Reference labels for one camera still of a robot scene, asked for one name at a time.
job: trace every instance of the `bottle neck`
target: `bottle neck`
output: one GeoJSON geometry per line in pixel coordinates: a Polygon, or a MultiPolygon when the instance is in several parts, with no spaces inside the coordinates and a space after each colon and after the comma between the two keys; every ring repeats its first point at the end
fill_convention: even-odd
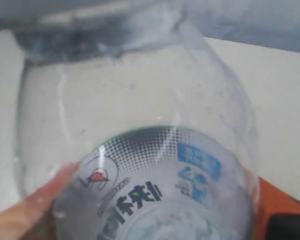
{"type": "Polygon", "coordinates": [[[178,41],[178,29],[186,19],[186,6],[179,0],[110,11],[70,24],[39,25],[17,30],[14,36],[36,64],[76,62],[126,52],[160,48],[178,41]]]}

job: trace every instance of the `orange object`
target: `orange object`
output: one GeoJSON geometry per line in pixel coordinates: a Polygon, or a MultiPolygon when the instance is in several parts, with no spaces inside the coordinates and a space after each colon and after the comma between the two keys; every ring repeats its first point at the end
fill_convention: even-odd
{"type": "Polygon", "coordinates": [[[255,240],[268,240],[271,217],[275,215],[300,216],[300,202],[260,178],[260,204],[256,219],[255,240]]]}

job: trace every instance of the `finger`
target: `finger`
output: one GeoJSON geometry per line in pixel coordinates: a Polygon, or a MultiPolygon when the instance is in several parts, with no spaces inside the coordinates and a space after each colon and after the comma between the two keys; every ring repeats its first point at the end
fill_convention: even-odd
{"type": "Polygon", "coordinates": [[[53,200],[71,180],[79,164],[63,167],[54,179],[23,202],[0,213],[0,240],[18,240],[51,207],[53,200]]]}

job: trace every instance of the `clear plastic bottle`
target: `clear plastic bottle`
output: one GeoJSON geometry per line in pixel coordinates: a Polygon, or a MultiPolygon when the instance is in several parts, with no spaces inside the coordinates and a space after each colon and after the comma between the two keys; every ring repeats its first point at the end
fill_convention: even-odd
{"type": "Polygon", "coordinates": [[[60,240],[248,239],[259,196],[254,112],[185,2],[103,2],[14,35],[27,52],[21,195],[80,162],[55,202],[60,240]]]}

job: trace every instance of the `table surface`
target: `table surface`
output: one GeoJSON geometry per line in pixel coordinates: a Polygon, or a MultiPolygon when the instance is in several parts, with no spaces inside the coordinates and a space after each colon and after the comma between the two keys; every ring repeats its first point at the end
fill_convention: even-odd
{"type": "MultiPolygon", "coordinates": [[[[259,127],[259,174],[300,200],[300,53],[207,38],[237,74],[259,127]]],[[[23,55],[0,32],[0,211],[19,200],[12,136],[23,55]]]]}

